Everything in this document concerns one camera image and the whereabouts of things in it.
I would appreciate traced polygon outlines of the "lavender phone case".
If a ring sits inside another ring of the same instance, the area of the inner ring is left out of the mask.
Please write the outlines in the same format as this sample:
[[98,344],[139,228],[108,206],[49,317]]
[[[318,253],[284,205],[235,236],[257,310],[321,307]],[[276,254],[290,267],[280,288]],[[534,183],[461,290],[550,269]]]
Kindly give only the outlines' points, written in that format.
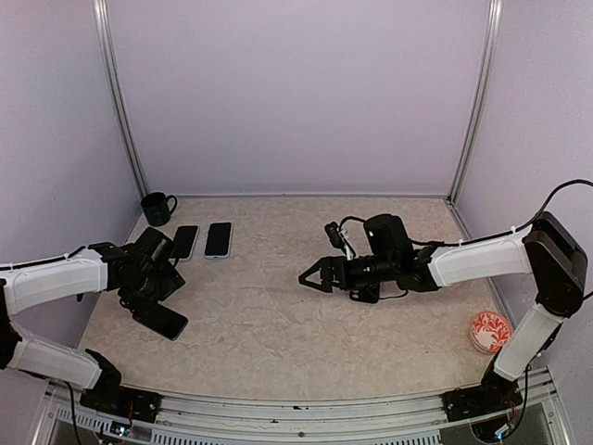
[[198,225],[178,227],[173,238],[174,250],[171,258],[176,261],[189,261],[193,256],[198,235]]

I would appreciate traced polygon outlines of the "black phone case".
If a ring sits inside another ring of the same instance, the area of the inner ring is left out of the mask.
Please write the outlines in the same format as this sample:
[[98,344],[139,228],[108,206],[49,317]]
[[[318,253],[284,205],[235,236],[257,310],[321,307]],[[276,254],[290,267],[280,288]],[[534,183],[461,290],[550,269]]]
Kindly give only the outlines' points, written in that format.
[[360,289],[350,290],[349,298],[355,302],[376,304],[380,300],[380,286],[368,285]]

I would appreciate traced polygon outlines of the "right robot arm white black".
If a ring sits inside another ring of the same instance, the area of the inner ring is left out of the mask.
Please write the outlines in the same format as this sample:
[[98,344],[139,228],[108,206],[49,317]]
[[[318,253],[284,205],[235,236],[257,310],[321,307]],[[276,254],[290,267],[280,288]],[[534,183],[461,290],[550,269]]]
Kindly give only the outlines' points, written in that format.
[[473,393],[474,404],[485,412],[496,410],[510,396],[509,382],[523,373],[586,298],[587,254],[547,211],[502,234],[456,244],[416,242],[402,219],[392,214],[376,215],[362,225],[370,254],[356,256],[341,225],[331,222],[324,230],[341,255],[319,259],[298,282],[324,293],[338,288],[355,301],[374,304],[386,282],[423,293],[502,275],[533,276],[533,306],[497,353],[489,370],[492,376]]

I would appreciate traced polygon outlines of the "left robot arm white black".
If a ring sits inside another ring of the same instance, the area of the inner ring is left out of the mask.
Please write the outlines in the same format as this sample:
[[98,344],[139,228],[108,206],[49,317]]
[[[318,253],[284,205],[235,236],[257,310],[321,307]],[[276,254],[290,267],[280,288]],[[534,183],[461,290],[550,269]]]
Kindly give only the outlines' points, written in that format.
[[113,413],[130,402],[119,371],[100,354],[61,345],[26,330],[13,316],[30,308],[86,294],[116,291],[132,318],[170,341],[187,318],[164,306],[185,281],[172,263],[173,241],[149,227],[136,241],[118,247],[110,242],[81,247],[51,259],[1,267],[1,366],[57,379],[92,390]]

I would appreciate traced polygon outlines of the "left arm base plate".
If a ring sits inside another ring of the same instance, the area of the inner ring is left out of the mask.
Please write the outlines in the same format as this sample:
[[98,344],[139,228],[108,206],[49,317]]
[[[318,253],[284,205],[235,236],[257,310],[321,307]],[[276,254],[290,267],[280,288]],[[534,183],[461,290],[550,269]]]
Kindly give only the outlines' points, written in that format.
[[156,392],[125,387],[118,378],[103,375],[80,398],[81,406],[151,424],[156,421],[161,402],[162,396]]

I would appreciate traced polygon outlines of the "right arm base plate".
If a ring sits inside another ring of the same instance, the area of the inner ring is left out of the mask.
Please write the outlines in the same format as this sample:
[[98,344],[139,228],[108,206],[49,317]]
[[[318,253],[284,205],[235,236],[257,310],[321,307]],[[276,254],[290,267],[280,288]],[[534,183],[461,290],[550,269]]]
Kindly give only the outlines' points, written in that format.
[[496,413],[523,403],[517,382],[507,380],[456,388],[445,392],[441,399],[449,422]]

